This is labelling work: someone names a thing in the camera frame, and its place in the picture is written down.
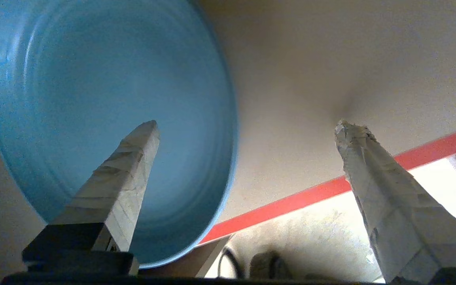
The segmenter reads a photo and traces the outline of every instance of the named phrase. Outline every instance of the red stripe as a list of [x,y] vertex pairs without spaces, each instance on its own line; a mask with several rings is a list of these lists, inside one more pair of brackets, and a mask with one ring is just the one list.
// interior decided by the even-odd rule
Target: red stripe
[[[411,169],[456,153],[456,133],[418,146],[395,157],[405,169]],[[320,202],[351,190],[344,177],[319,184],[307,190],[280,199],[258,209],[236,216],[215,225],[200,244],[235,233],[260,222],[284,215],[291,211]]]

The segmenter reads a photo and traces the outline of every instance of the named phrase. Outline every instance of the blue bowl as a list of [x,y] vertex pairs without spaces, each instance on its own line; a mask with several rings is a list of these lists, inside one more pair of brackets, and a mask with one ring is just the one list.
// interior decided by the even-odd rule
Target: blue bowl
[[161,144],[131,251],[171,262],[233,180],[237,109],[215,38],[186,0],[0,0],[0,151],[50,222],[140,123]]

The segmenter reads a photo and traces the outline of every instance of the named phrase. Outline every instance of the red strip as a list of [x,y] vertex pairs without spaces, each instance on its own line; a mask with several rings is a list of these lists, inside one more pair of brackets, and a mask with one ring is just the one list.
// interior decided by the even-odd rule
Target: red strip
[[[411,169],[423,164],[448,157],[456,153],[456,133],[436,141],[418,146],[395,157],[395,160],[405,169]],[[351,186],[344,179],[338,177],[323,184],[311,187],[286,198],[277,200],[258,209],[236,216],[225,222],[215,225],[200,244],[212,241],[236,231],[251,227],[260,222],[284,215],[291,211],[331,198],[351,190]]]

